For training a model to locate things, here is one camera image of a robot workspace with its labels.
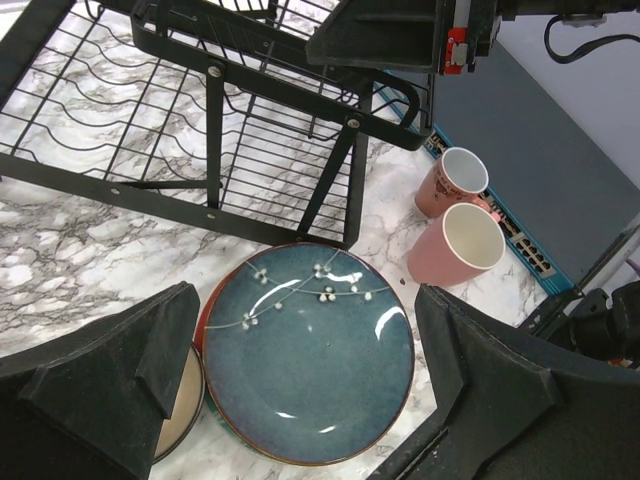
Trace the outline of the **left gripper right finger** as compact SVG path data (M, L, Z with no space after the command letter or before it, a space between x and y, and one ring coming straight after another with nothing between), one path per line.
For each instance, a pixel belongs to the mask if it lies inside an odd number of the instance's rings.
M578 305L613 302L594 290ZM610 364L552 343L563 297L520 327L437 287L415 313L435 411L377 479L635 479L639 357Z

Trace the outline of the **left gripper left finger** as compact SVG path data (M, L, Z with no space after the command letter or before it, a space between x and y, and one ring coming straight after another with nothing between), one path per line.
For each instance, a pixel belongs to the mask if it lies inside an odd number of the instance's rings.
M180 282L2 357L2 478L148 478L199 308Z

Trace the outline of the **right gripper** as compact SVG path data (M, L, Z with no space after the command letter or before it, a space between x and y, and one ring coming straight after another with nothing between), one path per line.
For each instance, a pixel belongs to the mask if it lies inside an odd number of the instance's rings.
M599 26L613 1L341 1L305 46L313 65L457 75L489 54L501 23L549 16Z

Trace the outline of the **pink printed coffee mug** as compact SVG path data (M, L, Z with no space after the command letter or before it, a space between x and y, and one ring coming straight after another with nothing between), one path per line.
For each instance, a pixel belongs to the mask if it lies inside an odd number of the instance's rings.
M441 216L458 203L471 203L487 211L496 222L498 213L480 198L489 185L489 173L482 160L461 147L446 149L422 181L414 197L417 208L429 218Z

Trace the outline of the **plain pink mug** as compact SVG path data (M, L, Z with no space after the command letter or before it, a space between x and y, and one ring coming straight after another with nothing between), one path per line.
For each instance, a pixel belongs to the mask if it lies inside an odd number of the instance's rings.
M479 206L459 203L418 237L407 267L417 283L451 287L492 270L505 252L506 241L494 217Z

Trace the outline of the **black wire dish rack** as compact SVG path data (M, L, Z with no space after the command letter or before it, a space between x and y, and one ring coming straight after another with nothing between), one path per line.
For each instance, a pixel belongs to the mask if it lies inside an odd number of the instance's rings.
M330 1L5 1L1 174L263 244L351 247L429 77L307 62Z

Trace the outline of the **dark bowl cream inside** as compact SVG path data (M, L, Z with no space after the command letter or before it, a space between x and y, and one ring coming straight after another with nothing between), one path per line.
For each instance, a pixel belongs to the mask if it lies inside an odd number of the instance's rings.
M202 405L206 382L201 355L191 343L172 416L165 420L153 459L156 464L170 455L186 438L196 423Z

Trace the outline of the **red plate under stack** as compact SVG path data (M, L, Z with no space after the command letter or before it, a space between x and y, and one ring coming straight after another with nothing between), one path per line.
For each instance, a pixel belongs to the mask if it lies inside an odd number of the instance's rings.
M207 326L208 319L211 313L212 306L215 302L216 294L214 292L211 293L209 298L207 299L202 311L200 312L196 328L194 331L193 343L196 350L199 353L202 353L203 350L203 342L204 342L204 330Z

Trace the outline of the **blue ceramic plate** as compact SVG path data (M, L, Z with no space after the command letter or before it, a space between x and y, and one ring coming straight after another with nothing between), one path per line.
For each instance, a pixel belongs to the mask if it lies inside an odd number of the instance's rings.
M324 466L375 444L414 374L408 315L353 254L317 243L244 260L216 294L201 353L220 422L277 461Z

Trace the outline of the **blue network switch box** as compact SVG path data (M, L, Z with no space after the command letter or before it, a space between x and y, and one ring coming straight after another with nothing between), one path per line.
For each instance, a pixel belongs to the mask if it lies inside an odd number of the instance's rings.
M488 168L509 245L548 294L578 290L639 223L639 189L500 44L473 73L396 72L433 87L433 132Z

